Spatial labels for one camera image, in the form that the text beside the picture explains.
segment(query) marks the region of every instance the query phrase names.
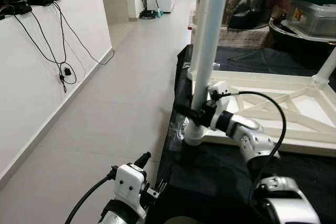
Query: table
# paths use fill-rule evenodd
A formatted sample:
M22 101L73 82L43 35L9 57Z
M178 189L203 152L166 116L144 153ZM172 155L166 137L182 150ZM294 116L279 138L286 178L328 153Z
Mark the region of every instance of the table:
M175 102L190 105L191 82L187 78L192 46L178 55ZM310 76L323 60L300 62L297 58L264 48L258 51L218 47L221 70L252 71ZM335 75L331 86L335 90ZM146 224L162 224L176 216L208 223L262 223L247 206L251 180L236 146L203 143L186 145L180 136L184 117L173 108L162 151L157 182L169 179L162 197L151 207ZM294 178L319 214L321 222L336 222L336 159L280 153L282 175Z

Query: white pole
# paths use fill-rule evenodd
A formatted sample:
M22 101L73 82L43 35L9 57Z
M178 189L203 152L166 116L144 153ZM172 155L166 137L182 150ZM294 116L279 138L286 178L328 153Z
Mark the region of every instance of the white pole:
M191 57L191 66L188 69L188 78L190 80L194 80L193 75L196 74L198 59L200 58L200 50L202 47L203 36L204 36L204 13L205 10L208 9L208 6L205 4L209 4L207 0L200 0L199 7L197 8L197 26L196 26L196 39L193 46L193 53Z
M313 76L314 81L319 83L328 83L329 77L336 68L336 47L327 58L320 71Z
M192 109L200 110L207 99L207 89L213 64L216 57L216 50L219 38L219 28L222 24L224 6L226 0L203 0L204 9L201 9L201 19L203 19L203 30L198 36L201 37L201 48L196 71L196 84L192 101ZM189 145L199 145L202 142L204 127L196 126L190 121L184 139Z

